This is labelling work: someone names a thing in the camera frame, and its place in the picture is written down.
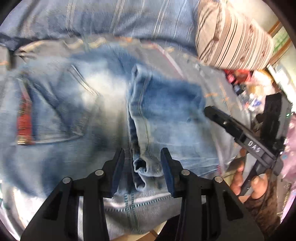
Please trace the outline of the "brown patterned sleeve forearm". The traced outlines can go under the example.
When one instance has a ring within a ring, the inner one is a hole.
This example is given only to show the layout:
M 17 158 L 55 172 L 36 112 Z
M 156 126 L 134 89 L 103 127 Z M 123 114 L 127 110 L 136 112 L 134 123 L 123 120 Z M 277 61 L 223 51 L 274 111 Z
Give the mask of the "brown patterned sleeve forearm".
M 269 184 L 266 193 L 259 199 L 249 197 L 244 206 L 259 226 L 264 239 L 268 240 L 280 225 L 276 181 Z

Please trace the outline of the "person's right hand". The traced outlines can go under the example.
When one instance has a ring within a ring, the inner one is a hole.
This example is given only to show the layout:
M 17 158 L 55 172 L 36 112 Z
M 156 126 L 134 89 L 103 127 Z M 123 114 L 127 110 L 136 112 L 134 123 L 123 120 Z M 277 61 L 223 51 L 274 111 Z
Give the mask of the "person's right hand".
M 241 193 L 241 187 L 243 185 L 243 171 L 244 171 L 244 162 L 241 161 L 236 172 L 233 176 L 230 189 L 234 192 L 235 195 Z M 250 195 L 240 196 L 239 200 L 244 203 L 248 199 L 252 198 L 254 200 L 261 198 L 267 191 L 268 188 L 268 176 L 267 174 L 260 174 L 252 178 L 251 188 L 253 192 Z

